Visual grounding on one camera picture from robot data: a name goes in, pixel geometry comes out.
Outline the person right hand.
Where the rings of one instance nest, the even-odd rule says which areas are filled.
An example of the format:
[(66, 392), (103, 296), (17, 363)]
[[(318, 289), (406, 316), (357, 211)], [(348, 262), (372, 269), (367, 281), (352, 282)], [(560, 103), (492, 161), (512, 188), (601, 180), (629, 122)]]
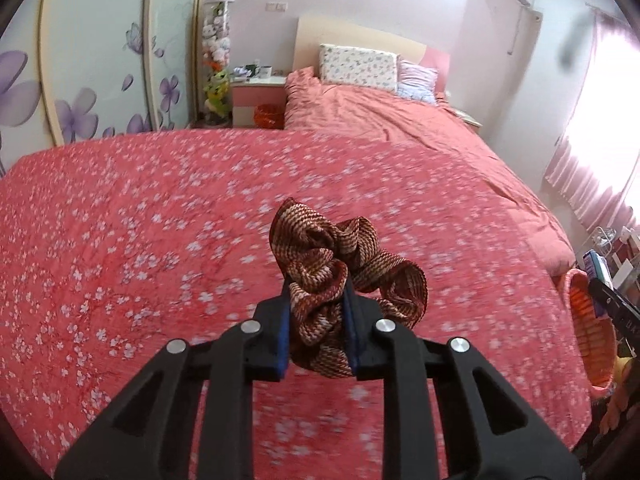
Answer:
[(608, 408), (600, 421), (600, 435), (605, 436), (620, 424), (620, 419), (630, 407), (631, 397), (639, 390), (639, 358), (628, 360), (620, 372), (620, 382), (608, 402)]

